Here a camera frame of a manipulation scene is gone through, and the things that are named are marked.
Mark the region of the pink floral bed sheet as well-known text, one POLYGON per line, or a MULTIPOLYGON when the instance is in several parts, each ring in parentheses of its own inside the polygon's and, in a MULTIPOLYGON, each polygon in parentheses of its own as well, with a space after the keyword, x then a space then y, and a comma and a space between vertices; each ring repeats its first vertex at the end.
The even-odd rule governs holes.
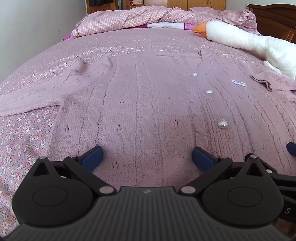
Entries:
MULTIPOLYGON (((75 60, 92 63, 103 57, 137 53, 199 54, 202 50, 248 66, 263 62, 247 52, 210 42, 186 30, 126 29, 60 42, 17 69, 1 85, 1 96, 60 77, 75 60)), ((295 81, 290 104, 295 109, 295 81)), ((43 155, 54 129, 59 105, 25 113, 1 115, 1 236, 18 226, 11 207, 17 188, 37 158, 43 155)))

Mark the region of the light wooden wardrobe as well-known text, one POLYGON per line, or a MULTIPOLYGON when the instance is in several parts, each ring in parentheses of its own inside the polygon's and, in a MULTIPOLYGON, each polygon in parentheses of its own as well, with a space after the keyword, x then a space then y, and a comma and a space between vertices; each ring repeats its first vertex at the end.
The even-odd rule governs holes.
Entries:
POLYGON ((226 1, 221 1, 221 0, 114 1, 111 4, 104 4, 102 6, 94 6, 94 7, 89 6, 89 1, 85 1, 85 4, 86 4, 86 12, 88 14, 94 13, 96 11, 105 11, 105 10, 113 10, 113 11, 120 10, 120 9, 127 10, 127 9, 136 8, 138 6, 165 6, 169 8, 178 7, 186 11, 196 6, 210 7, 217 10, 226 9, 226 1))

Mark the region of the white pillow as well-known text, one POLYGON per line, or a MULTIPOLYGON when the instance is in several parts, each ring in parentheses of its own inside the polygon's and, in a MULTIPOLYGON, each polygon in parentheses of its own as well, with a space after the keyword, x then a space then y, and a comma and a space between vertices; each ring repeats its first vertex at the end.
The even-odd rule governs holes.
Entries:
POLYGON ((169 23, 169 22, 159 22, 159 23, 151 23, 147 24, 147 28, 164 28, 164 29, 185 29, 184 23, 169 23))

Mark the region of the black hanging jacket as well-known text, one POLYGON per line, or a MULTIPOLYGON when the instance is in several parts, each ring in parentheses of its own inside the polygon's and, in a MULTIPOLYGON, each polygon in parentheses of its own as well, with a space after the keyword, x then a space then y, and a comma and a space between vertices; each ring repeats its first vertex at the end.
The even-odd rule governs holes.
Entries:
POLYGON ((114 0, 89 0, 89 6, 102 6, 104 4, 111 4, 114 0))

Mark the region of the pink knitted cardigan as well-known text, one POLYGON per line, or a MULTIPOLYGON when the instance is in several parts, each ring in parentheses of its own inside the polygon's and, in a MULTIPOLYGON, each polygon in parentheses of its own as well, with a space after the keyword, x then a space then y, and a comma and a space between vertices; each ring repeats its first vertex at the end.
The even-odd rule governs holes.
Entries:
POLYGON ((1 115, 59 105, 43 155, 58 161, 100 145, 98 175, 115 187, 193 180, 196 146, 235 161, 255 153, 294 175, 292 83, 206 50, 78 59, 58 78, 2 95, 1 115))

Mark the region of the dark wooden headboard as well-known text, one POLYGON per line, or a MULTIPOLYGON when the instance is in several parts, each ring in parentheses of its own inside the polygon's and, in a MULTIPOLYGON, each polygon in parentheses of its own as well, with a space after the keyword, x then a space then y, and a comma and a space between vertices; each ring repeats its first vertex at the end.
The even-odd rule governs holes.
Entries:
POLYGON ((254 13, 257 31, 295 44, 296 6, 292 4, 270 4, 266 6, 249 4, 254 13))

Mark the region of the white plush goose toy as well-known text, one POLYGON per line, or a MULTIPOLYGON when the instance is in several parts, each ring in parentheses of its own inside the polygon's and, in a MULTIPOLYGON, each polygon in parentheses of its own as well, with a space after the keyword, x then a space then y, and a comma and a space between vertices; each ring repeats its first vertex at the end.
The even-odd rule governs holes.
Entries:
POLYGON ((249 33, 220 21, 196 25, 193 32, 209 41, 252 52, 264 60, 265 66, 295 80, 295 44, 291 42, 249 33))

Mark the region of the pink checkered duvet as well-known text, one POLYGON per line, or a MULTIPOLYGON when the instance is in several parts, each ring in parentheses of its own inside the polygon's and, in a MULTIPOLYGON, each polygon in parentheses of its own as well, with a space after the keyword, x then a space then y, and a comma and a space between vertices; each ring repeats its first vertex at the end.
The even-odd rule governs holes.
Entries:
POLYGON ((139 6, 130 10, 97 11, 76 24, 71 37, 117 31, 161 22, 198 25, 209 21, 223 21, 243 30, 256 31, 255 14, 249 10, 229 11, 208 7, 181 8, 165 6, 139 6))

